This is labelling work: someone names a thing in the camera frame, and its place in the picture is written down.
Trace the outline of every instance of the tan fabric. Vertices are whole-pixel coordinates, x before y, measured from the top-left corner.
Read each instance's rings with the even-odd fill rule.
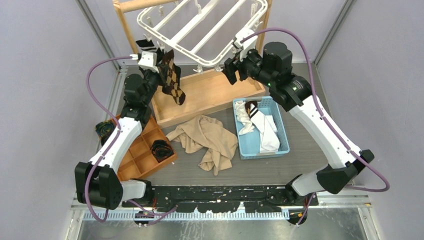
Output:
[[[188,154],[197,152],[203,147],[209,148],[199,167],[205,171],[213,168],[215,176],[219,171],[232,167],[231,159],[239,145],[237,136],[223,128],[222,122],[204,115],[198,115],[178,125],[166,137],[170,141],[180,142]]]

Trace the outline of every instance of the orange compartment tray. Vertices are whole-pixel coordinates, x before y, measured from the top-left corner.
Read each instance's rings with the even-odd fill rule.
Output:
[[[120,181],[145,179],[178,158],[174,152],[172,156],[158,162],[150,151],[155,140],[165,140],[171,145],[156,120],[150,116],[146,127],[131,144],[119,165],[117,176]]]

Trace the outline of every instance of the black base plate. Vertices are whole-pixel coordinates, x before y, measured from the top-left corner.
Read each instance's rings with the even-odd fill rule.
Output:
[[[235,185],[235,186],[153,186],[156,198],[155,207],[159,212],[167,212],[178,205],[178,213],[192,213],[195,208],[200,213],[212,211],[213,213],[235,212],[243,202],[246,213],[276,213],[281,212],[279,206],[304,206],[304,197],[296,201],[289,201],[285,197],[283,185]],[[139,202],[145,207],[149,204]],[[311,206],[318,205],[315,198]],[[124,208],[133,208],[129,202],[123,202]]]

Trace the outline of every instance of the rolled sock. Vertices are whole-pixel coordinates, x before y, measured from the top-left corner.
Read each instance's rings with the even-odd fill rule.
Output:
[[[236,101],[234,103],[235,107],[235,116],[237,118],[237,121],[242,123],[244,127],[240,129],[238,132],[239,135],[244,135],[248,133],[252,133],[253,129],[255,129],[255,126],[253,126],[253,123],[251,121],[251,118],[249,117],[248,113],[245,109],[245,102],[244,101]]]
[[[259,130],[259,152],[269,153],[278,151],[280,147],[280,140],[278,139],[266,116],[261,111],[259,111],[259,109],[253,103],[250,104],[250,121]]]

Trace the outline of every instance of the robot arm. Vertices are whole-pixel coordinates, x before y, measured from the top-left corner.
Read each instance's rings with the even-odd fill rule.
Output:
[[[76,194],[80,203],[87,202],[84,192],[88,173],[100,157],[103,159],[96,167],[88,188],[89,199],[93,206],[113,210],[122,201],[142,199],[151,192],[151,185],[147,181],[131,179],[120,182],[117,177],[124,155],[149,122],[152,114],[149,103],[153,95],[158,86],[163,86],[165,82],[155,67],[156,53],[145,54],[151,56],[154,61],[140,63],[143,66],[143,76],[131,74],[124,81],[125,105],[118,120],[120,129],[117,127],[114,129],[103,147],[89,162],[79,162],[75,168]],[[132,57],[143,61],[143,56],[140,54]],[[120,131],[119,137],[113,142],[118,131]]]
[[[238,53],[225,61],[223,73],[231,84],[237,81],[235,73],[238,71],[241,81],[250,77],[268,86],[273,100],[306,128],[328,160],[328,165],[301,174],[287,184],[289,199],[323,190],[339,193],[365,166],[346,150],[321,118],[314,103],[311,85],[303,77],[292,73],[292,52],[287,46],[281,42],[269,42],[260,56],[254,49],[256,36],[241,43],[242,39],[253,33],[250,29],[243,29],[236,35],[234,46]],[[352,144],[320,102],[319,106],[335,130],[350,142],[350,150],[360,153],[365,161],[371,162],[374,159],[373,153]]]

